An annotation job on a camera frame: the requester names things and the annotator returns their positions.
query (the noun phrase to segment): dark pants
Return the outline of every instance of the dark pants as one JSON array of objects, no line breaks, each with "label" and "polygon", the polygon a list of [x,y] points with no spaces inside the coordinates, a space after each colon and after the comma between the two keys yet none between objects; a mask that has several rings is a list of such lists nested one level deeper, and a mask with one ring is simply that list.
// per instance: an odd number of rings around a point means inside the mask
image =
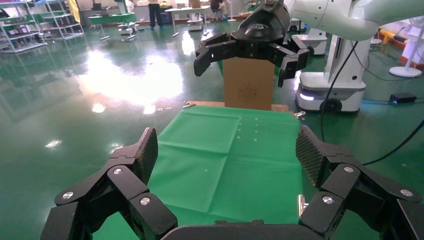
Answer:
[{"label": "dark pants", "polygon": [[156,14],[156,19],[157,19],[157,25],[159,25],[159,26],[164,25],[162,23],[159,4],[149,4],[148,5],[148,12],[149,12],[149,15],[150,15],[150,26],[151,27],[155,26],[155,14]]}]

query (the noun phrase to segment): white table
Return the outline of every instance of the white table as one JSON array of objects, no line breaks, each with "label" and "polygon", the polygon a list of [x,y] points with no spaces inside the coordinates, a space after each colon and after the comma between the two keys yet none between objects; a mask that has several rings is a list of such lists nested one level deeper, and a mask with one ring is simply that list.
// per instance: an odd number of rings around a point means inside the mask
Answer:
[{"label": "white table", "polygon": [[204,28],[206,29],[206,11],[210,8],[211,6],[201,6],[201,8],[191,8],[191,7],[183,7],[183,8],[171,8],[168,10],[165,10],[166,13],[171,13],[172,15],[172,25],[173,25],[173,32],[174,35],[172,35],[173,37],[178,35],[177,30],[175,29],[175,15],[179,15],[179,14],[203,14],[205,21],[204,21]]}]

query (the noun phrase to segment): printed logo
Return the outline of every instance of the printed logo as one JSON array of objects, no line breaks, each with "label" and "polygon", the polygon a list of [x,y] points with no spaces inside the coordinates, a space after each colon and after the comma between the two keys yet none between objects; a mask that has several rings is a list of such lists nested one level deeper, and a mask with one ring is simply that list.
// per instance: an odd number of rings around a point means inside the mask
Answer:
[{"label": "printed logo", "polygon": [[264,29],[264,28],[268,28],[267,25],[262,24],[262,23],[257,23],[257,24],[253,24],[252,26],[250,26],[251,29]]},{"label": "printed logo", "polygon": [[256,99],[258,90],[255,86],[245,84],[238,89],[238,98],[243,102],[252,102]]}]

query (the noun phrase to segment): epoxy floor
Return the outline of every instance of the epoxy floor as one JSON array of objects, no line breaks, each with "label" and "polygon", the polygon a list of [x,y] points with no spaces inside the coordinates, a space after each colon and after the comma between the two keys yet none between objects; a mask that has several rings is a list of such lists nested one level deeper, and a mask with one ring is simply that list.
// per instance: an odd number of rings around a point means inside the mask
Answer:
[{"label": "epoxy floor", "polygon": [[[231,32],[239,22],[210,24],[214,33]],[[200,32],[173,28],[139,32],[121,41],[115,28],[99,42],[98,32],[50,42],[19,55],[0,55],[0,239],[38,239],[55,196],[96,172],[120,146],[136,142],[146,127],[160,133],[185,100],[223,101],[224,87],[216,63],[201,76],[193,71]],[[389,68],[401,51],[373,47],[369,70],[397,79]],[[309,60],[306,71],[321,71],[326,57]],[[387,100],[392,93],[424,98],[424,77],[382,81],[365,73],[365,97]],[[273,102],[294,103],[297,84],[275,88]],[[422,120],[424,104],[387,105],[364,101],[357,114],[326,115],[330,143],[349,148],[362,162],[386,154]],[[304,123],[319,134],[318,113]],[[388,159],[369,167],[424,194],[424,133]],[[136,239],[119,216],[112,216],[94,239]],[[377,239],[354,213],[347,212],[333,239]]]}]

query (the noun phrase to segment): wooden board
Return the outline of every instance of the wooden board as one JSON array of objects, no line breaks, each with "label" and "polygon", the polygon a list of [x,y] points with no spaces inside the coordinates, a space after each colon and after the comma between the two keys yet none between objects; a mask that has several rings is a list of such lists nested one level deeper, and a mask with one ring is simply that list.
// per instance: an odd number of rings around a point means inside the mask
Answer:
[{"label": "wooden board", "polygon": [[[222,101],[188,101],[189,104],[196,105],[207,105],[207,106],[215,106],[215,107],[225,107],[225,103]],[[271,104],[271,111],[274,112],[289,112],[289,106],[281,105],[281,104]]]}]

